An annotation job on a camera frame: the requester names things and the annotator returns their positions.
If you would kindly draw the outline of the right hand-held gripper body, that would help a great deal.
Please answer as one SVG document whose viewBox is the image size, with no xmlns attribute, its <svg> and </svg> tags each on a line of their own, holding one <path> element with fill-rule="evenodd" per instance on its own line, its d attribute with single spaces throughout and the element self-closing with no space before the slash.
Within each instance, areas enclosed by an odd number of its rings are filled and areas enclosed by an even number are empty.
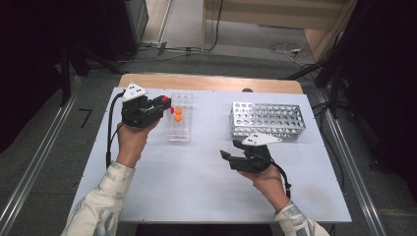
<svg viewBox="0 0 417 236">
<path fill-rule="evenodd" d="M 245 160 L 242 171 L 261 173 L 274 163 L 268 145 L 281 143 L 282 138 L 263 133 L 254 133 L 242 141 Z"/>
</svg>

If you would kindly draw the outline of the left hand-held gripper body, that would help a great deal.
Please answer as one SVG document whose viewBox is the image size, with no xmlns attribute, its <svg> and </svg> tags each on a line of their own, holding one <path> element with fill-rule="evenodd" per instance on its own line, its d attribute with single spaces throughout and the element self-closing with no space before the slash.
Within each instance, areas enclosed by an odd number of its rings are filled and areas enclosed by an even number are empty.
<svg viewBox="0 0 417 236">
<path fill-rule="evenodd" d="M 131 127 L 144 128 L 156 121 L 154 102 L 148 91 L 130 82 L 122 95 L 122 121 Z"/>
</svg>

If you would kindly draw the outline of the clear plastic tube rack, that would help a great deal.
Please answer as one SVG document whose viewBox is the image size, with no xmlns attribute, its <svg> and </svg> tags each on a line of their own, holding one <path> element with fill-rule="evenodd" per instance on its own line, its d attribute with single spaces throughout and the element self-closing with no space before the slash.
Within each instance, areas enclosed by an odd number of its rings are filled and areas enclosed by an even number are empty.
<svg viewBox="0 0 417 236">
<path fill-rule="evenodd" d="M 191 93 L 172 92 L 171 106 L 175 108 L 181 107 L 183 109 L 182 121 L 175 122 L 174 114 L 170 114 L 169 108 L 166 114 L 166 128 L 167 140 L 170 142 L 188 142 L 191 139 L 191 123 L 193 111 L 193 98 Z"/>
</svg>

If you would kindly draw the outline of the metal tube rack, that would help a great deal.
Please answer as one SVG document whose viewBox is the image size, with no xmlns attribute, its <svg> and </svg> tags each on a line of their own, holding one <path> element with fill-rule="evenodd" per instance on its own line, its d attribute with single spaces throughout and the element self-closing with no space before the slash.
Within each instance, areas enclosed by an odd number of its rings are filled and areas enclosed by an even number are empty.
<svg viewBox="0 0 417 236">
<path fill-rule="evenodd" d="M 293 104 L 233 102 L 229 119 L 235 139 L 263 133 L 292 142 L 306 129 L 300 107 Z"/>
</svg>

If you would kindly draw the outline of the person's left hand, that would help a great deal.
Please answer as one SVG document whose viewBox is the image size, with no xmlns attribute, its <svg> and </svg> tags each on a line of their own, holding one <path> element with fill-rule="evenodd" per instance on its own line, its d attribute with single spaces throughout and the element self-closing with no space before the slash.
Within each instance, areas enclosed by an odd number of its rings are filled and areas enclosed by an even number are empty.
<svg viewBox="0 0 417 236">
<path fill-rule="evenodd" d="M 131 127 L 119 123 L 117 131 L 119 151 L 116 161 L 124 166 L 135 168 L 137 162 L 141 159 L 149 133 L 158 123 L 159 121 L 155 121 L 145 128 Z"/>
</svg>

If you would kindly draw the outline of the person's right hand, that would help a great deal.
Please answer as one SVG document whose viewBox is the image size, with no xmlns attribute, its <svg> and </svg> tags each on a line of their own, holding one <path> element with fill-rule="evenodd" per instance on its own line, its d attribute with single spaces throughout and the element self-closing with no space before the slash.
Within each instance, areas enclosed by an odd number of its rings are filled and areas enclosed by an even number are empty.
<svg viewBox="0 0 417 236">
<path fill-rule="evenodd" d="M 281 174 L 275 166 L 270 165 L 267 170 L 258 174 L 243 171 L 239 171 L 239 174 L 253 183 L 253 186 L 262 193 L 276 212 L 281 212 L 289 203 L 289 198 L 286 196 L 282 184 Z"/>
</svg>

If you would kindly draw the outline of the wooden table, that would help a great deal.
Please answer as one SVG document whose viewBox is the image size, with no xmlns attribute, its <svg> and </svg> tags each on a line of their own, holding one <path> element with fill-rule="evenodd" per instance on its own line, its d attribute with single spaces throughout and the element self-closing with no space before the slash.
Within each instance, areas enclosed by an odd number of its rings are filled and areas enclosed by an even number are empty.
<svg viewBox="0 0 417 236">
<path fill-rule="evenodd" d="M 119 86 L 125 88 L 135 83 L 147 89 L 188 89 L 242 91 L 251 89 L 253 92 L 302 94 L 301 85 L 296 81 L 245 79 L 218 76 L 190 76 L 169 74 L 125 74 Z"/>
</svg>

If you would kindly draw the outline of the black metal stand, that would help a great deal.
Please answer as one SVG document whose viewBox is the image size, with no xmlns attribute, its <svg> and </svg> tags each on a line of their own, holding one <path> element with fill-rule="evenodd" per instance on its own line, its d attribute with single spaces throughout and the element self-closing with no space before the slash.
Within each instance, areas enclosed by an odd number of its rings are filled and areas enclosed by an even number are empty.
<svg viewBox="0 0 417 236">
<path fill-rule="evenodd" d="M 320 70 L 314 79 L 314 84 L 317 89 L 323 89 L 325 86 L 330 85 L 329 101 L 325 105 L 325 108 L 330 111 L 334 119 L 337 118 L 337 94 L 341 83 L 341 64 L 339 57 L 344 45 L 345 37 L 342 31 L 336 35 L 333 47 L 325 54 L 322 60 L 286 77 L 286 80 L 295 81 L 309 73 Z"/>
<path fill-rule="evenodd" d="M 67 42 L 60 48 L 60 65 L 62 78 L 61 106 L 64 106 L 69 101 L 72 94 L 70 66 L 73 66 L 78 75 L 87 76 L 89 74 L 89 65 L 86 61 L 87 58 L 93 59 L 99 65 L 110 70 L 114 74 L 125 74 L 124 71 L 112 65 L 109 61 L 94 53 L 92 50 L 89 50 L 78 43 Z"/>
</svg>

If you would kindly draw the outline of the black cabinet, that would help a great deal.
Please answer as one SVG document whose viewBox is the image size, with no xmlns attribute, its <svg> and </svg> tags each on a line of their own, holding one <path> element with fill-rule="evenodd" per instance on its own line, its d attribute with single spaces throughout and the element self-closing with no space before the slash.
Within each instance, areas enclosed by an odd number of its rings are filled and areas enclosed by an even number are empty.
<svg viewBox="0 0 417 236">
<path fill-rule="evenodd" d="M 137 52 L 149 21 L 146 0 L 101 0 L 111 45 L 111 59 Z"/>
</svg>

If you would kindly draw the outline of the black curtain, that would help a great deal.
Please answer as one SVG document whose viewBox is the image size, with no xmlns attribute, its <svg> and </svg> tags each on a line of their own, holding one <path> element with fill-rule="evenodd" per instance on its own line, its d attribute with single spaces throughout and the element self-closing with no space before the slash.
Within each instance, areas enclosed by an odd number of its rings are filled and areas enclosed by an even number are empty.
<svg viewBox="0 0 417 236">
<path fill-rule="evenodd" d="M 97 0 L 0 0 L 0 152 L 58 89 L 63 57 L 84 71 Z"/>
<path fill-rule="evenodd" d="M 358 0 L 346 36 L 347 95 L 371 152 L 417 201 L 417 0 Z"/>
</svg>

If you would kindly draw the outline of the wooden desk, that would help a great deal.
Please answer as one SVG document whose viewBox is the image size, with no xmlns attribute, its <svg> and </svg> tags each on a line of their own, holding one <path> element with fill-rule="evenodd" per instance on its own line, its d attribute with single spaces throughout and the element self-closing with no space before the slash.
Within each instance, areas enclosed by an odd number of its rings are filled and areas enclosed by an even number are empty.
<svg viewBox="0 0 417 236">
<path fill-rule="evenodd" d="M 206 21 L 301 29 L 316 61 L 325 58 L 344 31 L 358 0 L 203 0 L 202 48 Z"/>
</svg>

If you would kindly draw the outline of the metal floor rail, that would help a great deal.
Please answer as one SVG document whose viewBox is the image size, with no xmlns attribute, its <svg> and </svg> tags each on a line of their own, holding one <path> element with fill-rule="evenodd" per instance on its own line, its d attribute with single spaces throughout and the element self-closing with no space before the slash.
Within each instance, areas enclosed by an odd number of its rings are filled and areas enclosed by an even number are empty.
<svg viewBox="0 0 417 236">
<path fill-rule="evenodd" d="M 360 173 L 359 168 L 355 162 L 355 159 L 351 153 L 348 143 L 340 128 L 339 122 L 332 117 L 331 114 L 327 115 L 327 121 L 331 130 L 332 136 L 335 140 L 336 146 L 340 152 L 340 157 L 346 168 L 346 173 L 349 176 L 354 193 L 359 202 L 359 206 L 367 221 L 372 236 L 387 236 L 384 224 L 379 216 L 378 210 L 374 204 L 374 201 L 369 193 L 369 190 L 365 184 L 365 181 Z"/>
<path fill-rule="evenodd" d="M 79 90 L 83 81 L 80 76 L 76 76 L 70 86 L 72 94 L 65 105 L 60 107 L 55 115 L 52 124 L 42 139 L 36 153 L 34 154 L 28 168 L 26 169 L 19 184 L 12 192 L 5 209 L 0 215 L 0 236 L 6 236 L 12 228 L 20 210 L 22 209 L 40 170 L 50 153 L 72 107 L 79 95 Z"/>
</svg>

